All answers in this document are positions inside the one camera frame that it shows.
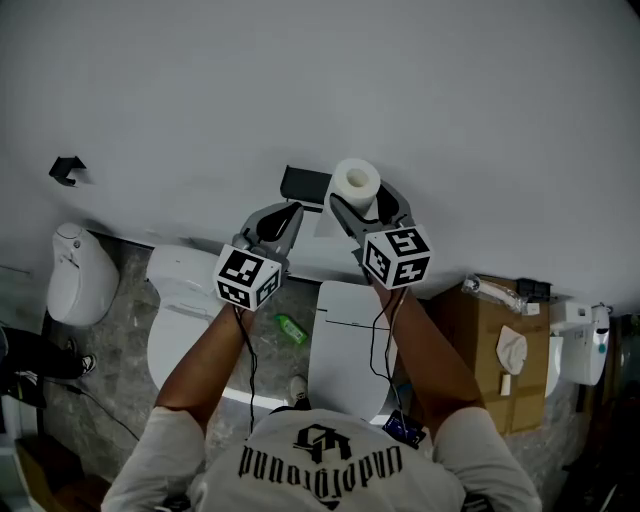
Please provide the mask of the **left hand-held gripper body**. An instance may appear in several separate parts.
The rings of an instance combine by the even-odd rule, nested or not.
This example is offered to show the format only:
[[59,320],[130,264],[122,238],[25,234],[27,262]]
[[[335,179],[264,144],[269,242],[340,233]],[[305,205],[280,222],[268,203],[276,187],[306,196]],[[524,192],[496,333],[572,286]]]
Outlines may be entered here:
[[225,244],[213,273],[215,291],[221,301],[255,312],[281,286],[282,274],[280,262]]

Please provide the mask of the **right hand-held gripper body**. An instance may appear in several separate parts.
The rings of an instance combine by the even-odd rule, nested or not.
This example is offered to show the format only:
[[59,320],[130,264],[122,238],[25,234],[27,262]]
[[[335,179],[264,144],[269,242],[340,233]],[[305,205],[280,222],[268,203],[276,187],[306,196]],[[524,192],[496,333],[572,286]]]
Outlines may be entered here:
[[359,263],[387,290],[425,281],[432,259],[432,244],[423,225],[382,227],[364,223],[357,238]]

